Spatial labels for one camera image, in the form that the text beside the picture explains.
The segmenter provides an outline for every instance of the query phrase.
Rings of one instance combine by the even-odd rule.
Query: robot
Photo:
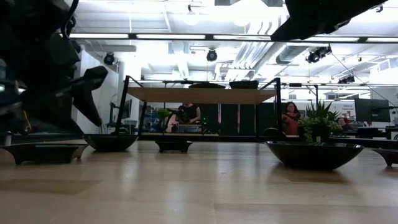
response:
[[[0,58],[7,73],[26,88],[21,94],[16,88],[0,91],[0,132],[24,134],[18,118],[23,110],[35,119],[83,134],[65,109],[72,99],[80,112],[101,126],[91,91],[102,85],[108,71],[99,66],[74,78],[81,49],[69,35],[76,25],[77,4],[78,0],[70,7],[63,0],[0,0]],[[13,83],[0,80],[0,85]]]

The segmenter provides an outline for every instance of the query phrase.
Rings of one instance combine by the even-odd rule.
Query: shelf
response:
[[[276,94],[275,90],[146,87],[130,87],[127,92],[146,102],[241,105],[258,105]]]

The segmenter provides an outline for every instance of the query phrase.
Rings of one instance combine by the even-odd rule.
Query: dark hair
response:
[[[297,109],[297,106],[296,106],[292,101],[286,103],[286,106],[285,106],[285,113],[287,113],[287,107],[288,107],[289,105],[291,105],[291,104],[293,104],[293,106],[294,106],[294,113],[300,114],[299,110]]]
[[[344,122],[348,124],[348,119],[347,119],[347,118],[337,118],[337,122],[338,122],[340,119],[343,119]]]

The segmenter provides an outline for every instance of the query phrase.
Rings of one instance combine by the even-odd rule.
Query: ceiling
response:
[[[219,0],[122,1],[80,0],[76,10],[79,33],[191,33],[271,35],[288,16],[286,8],[268,7],[261,0],[240,0],[231,6],[215,6]],[[398,0],[385,3],[377,13],[371,9],[351,20],[332,35],[388,35],[398,33]],[[366,80],[379,62],[398,57],[397,44],[331,44],[333,55],[308,64],[305,57],[316,45],[287,47],[281,43],[206,42],[168,40],[86,40],[88,49],[122,49],[139,58],[146,80],[260,80],[282,77],[285,82],[332,82],[348,73]],[[208,49],[215,49],[217,61],[207,62]],[[275,58],[290,50],[289,63]],[[117,54],[121,60],[123,54]]]

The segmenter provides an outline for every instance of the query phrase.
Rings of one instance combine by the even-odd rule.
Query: wire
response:
[[[67,25],[68,25],[68,23],[70,23],[70,21],[73,17],[73,13],[75,13],[78,4],[79,4],[79,0],[73,0],[72,5],[70,6],[70,9],[67,13],[67,19],[65,19],[65,21],[61,25],[61,33],[62,33],[62,37],[64,39],[69,39],[69,35],[67,34]]]
[[[356,79],[358,79],[361,83],[363,83],[366,87],[368,87],[369,89],[370,89],[370,91],[372,92],[375,92],[377,95],[379,95],[381,98],[383,98],[383,99],[385,99],[385,100],[387,100],[392,106],[394,106],[394,107],[396,107],[396,105],[395,104],[393,104],[391,101],[389,101],[387,98],[385,98],[384,96],[382,96],[380,93],[378,93],[376,90],[373,90],[370,86],[368,86],[368,84],[366,84],[364,81],[362,81],[360,78],[358,78],[350,69],[348,69],[347,68],[347,66],[343,63],[343,62],[341,62],[341,60],[340,59],[338,59],[337,57],[336,57],[336,55],[334,55],[333,53],[331,53],[333,56],[334,56],[334,58],[336,58],[336,60],[337,61],[339,61],[339,63],[342,65],[342,66],[344,66],[345,67],[345,69],[347,69],[347,71],[349,71],[350,72],[350,74],[352,74],[352,76],[354,76]]]

